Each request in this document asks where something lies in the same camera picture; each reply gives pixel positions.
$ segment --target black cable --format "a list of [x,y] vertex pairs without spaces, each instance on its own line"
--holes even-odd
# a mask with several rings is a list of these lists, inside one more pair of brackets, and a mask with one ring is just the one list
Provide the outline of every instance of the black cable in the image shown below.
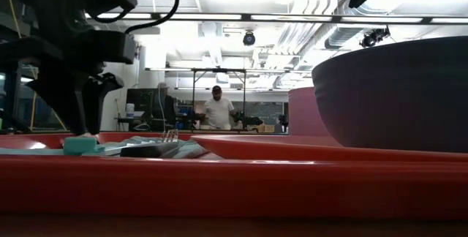
[[91,16],[91,15],[90,16],[92,19],[94,19],[95,21],[99,23],[109,24],[109,23],[114,23],[117,20],[124,18],[129,12],[130,10],[124,10],[122,11],[122,13],[118,14],[118,16],[114,18],[100,18],[98,16]]
[[174,14],[176,13],[176,11],[177,11],[177,9],[178,9],[179,1],[180,1],[180,0],[175,0],[175,1],[174,1],[173,8],[172,8],[172,9],[169,11],[169,13],[168,13],[166,16],[164,16],[163,18],[160,18],[159,20],[156,20],[156,21],[153,21],[153,22],[150,22],[150,23],[131,26],[131,27],[129,27],[129,28],[125,31],[125,34],[129,34],[130,32],[136,31],[136,30],[138,30],[138,29],[145,29],[145,28],[149,28],[149,27],[152,27],[152,26],[158,26],[159,24],[162,24],[162,23],[168,21],[168,20],[169,20],[171,17],[173,17]]

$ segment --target yellow cable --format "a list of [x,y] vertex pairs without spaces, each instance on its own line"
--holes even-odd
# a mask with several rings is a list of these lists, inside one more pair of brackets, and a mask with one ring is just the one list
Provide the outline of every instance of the yellow cable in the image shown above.
[[[8,0],[8,2],[10,3],[10,9],[12,11],[12,17],[13,17],[13,20],[15,22],[15,27],[16,27],[16,31],[18,32],[18,37],[21,39],[22,36],[21,36],[20,25],[18,23],[18,19],[16,18],[15,7],[13,6],[13,0]],[[34,71],[34,68],[31,65],[29,65],[29,67],[30,67],[31,72],[32,72],[32,77],[36,80],[37,79],[37,74]],[[34,92],[34,96],[33,96],[33,99],[32,99],[32,109],[31,109],[31,123],[29,125],[29,128],[31,130],[33,129],[34,117],[36,115],[36,100],[37,100],[37,93]],[[59,116],[57,116],[57,113],[53,109],[52,109],[52,111],[53,111],[53,115],[57,118],[57,120],[60,123],[61,127],[64,130],[67,130],[67,128],[64,125],[64,122],[62,122],[61,119],[59,118]]]

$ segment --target security camera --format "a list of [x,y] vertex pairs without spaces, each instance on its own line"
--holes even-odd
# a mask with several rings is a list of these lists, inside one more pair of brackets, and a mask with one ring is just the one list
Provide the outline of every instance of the security camera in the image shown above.
[[246,32],[243,43],[245,46],[252,46],[253,44],[255,44],[254,32],[252,31]]

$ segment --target pink surface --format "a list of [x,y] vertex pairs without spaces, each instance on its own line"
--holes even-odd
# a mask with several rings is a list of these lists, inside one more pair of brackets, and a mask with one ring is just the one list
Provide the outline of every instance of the pink surface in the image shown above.
[[290,135],[330,136],[315,102],[314,87],[289,92],[288,121]]
[[375,148],[347,148],[340,146],[331,137],[294,135],[195,135],[192,136],[192,139],[206,150],[214,153],[215,156],[219,156],[223,159],[306,162],[395,161],[468,163],[468,154]]

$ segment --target large bowl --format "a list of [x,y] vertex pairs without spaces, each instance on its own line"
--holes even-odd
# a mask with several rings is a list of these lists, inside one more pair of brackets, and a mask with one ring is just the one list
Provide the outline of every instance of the large bowl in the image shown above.
[[322,120],[343,146],[468,151],[468,37],[383,45],[312,71]]

